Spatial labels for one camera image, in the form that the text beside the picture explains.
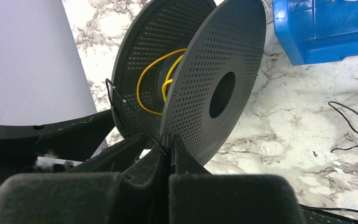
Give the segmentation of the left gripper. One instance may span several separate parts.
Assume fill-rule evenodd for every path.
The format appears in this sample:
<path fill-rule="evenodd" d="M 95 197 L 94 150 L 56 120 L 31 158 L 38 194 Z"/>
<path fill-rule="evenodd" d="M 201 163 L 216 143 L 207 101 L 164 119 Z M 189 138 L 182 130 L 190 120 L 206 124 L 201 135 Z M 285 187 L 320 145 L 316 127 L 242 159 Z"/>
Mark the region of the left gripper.
<path fill-rule="evenodd" d="M 0 185 L 19 173 L 124 172 L 149 137 L 139 133 L 94 155 L 114 127 L 109 110 L 40 126 L 0 125 Z"/>

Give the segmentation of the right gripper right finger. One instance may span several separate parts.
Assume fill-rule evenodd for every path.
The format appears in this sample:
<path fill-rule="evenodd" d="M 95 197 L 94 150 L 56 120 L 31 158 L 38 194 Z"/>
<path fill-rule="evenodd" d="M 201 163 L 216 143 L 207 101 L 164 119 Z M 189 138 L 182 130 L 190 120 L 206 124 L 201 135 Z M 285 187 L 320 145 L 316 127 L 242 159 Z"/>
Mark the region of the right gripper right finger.
<path fill-rule="evenodd" d="M 213 175 L 172 138 L 175 173 L 169 177 L 171 224 L 303 224 L 289 183 L 278 175 Z"/>

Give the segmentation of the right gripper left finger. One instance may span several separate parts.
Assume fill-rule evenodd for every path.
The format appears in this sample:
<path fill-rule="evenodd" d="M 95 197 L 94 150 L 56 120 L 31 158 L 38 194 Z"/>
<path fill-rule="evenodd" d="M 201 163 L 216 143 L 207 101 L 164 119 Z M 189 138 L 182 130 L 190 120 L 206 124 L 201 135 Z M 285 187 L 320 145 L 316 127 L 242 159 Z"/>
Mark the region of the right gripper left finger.
<path fill-rule="evenodd" d="M 0 186 L 0 224 L 166 224 L 171 138 L 124 172 L 18 174 Z"/>

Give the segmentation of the black cable spool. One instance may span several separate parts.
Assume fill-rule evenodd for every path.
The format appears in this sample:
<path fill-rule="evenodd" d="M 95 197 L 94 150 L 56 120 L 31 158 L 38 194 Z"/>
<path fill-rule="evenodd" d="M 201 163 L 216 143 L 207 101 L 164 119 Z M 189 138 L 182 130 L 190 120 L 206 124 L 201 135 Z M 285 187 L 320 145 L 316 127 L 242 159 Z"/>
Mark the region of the black cable spool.
<path fill-rule="evenodd" d="M 181 136 L 205 165 L 239 120 L 261 65 L 259 0 L 152 0 L 128 29 L 112 73 L 113 118 L 124 138 Z"/>

